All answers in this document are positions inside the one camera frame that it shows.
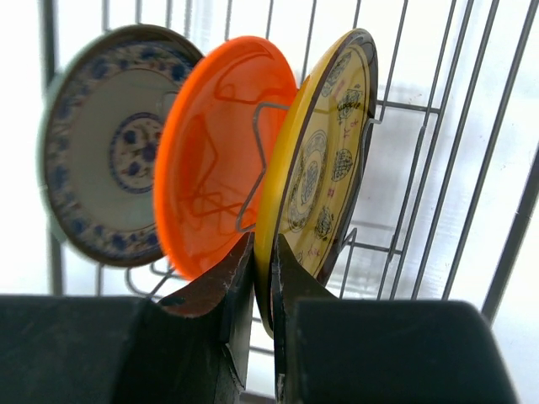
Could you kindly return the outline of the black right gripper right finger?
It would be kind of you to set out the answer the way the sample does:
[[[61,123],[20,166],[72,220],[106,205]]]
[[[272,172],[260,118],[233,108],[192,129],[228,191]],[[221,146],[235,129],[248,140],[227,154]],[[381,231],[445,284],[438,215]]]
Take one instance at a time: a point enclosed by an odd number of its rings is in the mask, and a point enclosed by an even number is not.
[[[278,237],[271,265],[279,403],[515,403],[488,323],[464,301],[341,300]]]

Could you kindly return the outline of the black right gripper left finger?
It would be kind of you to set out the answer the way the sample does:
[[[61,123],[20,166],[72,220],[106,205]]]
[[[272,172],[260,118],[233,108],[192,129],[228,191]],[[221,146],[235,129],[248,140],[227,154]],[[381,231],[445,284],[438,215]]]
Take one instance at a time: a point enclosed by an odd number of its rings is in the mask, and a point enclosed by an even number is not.
[[[5,295],[4,403],[236,403],[253,311],[253,235],[154,301]]]

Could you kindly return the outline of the orange red plate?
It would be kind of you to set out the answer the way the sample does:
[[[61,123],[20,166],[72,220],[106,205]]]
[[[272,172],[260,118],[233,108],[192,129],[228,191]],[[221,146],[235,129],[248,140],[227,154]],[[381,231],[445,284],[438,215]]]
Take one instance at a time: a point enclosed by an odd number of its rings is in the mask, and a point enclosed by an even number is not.
[[[276,45],[229,40],[199,61],[157,152],[153,204],[163,253],[185,278],[217,265],[256,222],[262,173],[296,96]]]

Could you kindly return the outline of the light green small plate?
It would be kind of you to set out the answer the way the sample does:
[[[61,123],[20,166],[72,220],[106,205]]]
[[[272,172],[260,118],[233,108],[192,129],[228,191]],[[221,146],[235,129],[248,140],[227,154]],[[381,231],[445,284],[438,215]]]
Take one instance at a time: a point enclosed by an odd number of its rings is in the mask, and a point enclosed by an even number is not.
[[[153,213],[157,149],[202,53],[182,35],[133,24],[82,48],[51,84],[37,151],[53,233],[89,258],[141,266],[162,255]]]

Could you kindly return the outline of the yellow rimmed patterned plate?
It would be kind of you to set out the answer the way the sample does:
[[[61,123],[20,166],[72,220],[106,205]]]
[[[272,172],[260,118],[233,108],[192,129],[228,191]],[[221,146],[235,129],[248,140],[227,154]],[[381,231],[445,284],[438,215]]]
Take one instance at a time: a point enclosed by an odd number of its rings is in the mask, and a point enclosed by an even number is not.
[[[304,271],[326,283],[355,207],[377,89],[375,41],[368,31],[352,29],[319,59],[287,110],[264,176],[254,236],[254,288],[270,336],[275,242],[283,236]]]

